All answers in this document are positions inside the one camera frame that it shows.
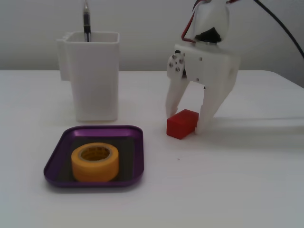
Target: black pen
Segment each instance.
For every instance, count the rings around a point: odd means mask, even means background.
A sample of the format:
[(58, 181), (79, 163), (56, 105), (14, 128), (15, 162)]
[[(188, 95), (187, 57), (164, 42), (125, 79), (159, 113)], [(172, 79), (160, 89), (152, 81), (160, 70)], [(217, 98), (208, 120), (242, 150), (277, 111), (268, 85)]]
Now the black pen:
[(87, 0), (85, 0), (83, 16), (84, 16), (85, 41), (91, 42), (91, 20), (90, 20), (90, 10), (87, 5)]

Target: tape roll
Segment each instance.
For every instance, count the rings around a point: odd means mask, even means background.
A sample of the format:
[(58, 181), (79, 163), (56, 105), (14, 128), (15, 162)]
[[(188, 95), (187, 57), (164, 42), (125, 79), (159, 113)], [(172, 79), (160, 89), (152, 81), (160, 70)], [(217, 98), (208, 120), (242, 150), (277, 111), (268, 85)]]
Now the tape roll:
[(90, 143), (72, 153), (72, 170), (79, 182), (108, 182), (119, 171), (118, 150), (106, 143)]

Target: metal tray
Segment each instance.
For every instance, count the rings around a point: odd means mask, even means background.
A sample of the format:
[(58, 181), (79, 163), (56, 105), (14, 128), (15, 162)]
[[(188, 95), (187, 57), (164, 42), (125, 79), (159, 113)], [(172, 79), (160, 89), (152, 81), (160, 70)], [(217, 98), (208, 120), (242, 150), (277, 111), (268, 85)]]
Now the metal tray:
[[(111, 182), (77, 182), (72, 173), (71, 154), (87, 143), (108, 143), (119, 151), (119, 173)], [(61, 136), (45, 168), (46, 180), (57, 187), (127, 187), (143, 174), (143, 131), (135, 126), (78, 126)]]

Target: white table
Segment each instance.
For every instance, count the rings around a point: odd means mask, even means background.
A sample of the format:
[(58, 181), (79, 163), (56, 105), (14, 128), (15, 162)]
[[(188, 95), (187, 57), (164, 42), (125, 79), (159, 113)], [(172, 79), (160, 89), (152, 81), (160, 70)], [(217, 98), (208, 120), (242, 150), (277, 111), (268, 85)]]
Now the white table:
[[(75, 121), (58, 71), (0, 71), (3, 228), (303, 228), (304, 90), (275, 73), (240, 71), (203, 136), (166, 135), (165, 72), (121, 72), (113, 123), (143, 129), (145, 171), (127, 189), (57, 189), (43, 168)], [(192, 83), (180, 109), (199, 112)]]

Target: white cup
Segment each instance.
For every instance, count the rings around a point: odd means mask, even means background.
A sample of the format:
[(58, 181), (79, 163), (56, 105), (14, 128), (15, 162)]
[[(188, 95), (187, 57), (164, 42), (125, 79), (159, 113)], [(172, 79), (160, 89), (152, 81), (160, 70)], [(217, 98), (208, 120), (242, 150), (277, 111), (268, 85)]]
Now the white cup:
[(109, 121), (118, 116), (119, 33), (66, 33), (57, 40), (62, 80), (70, 80), (76, 119)]

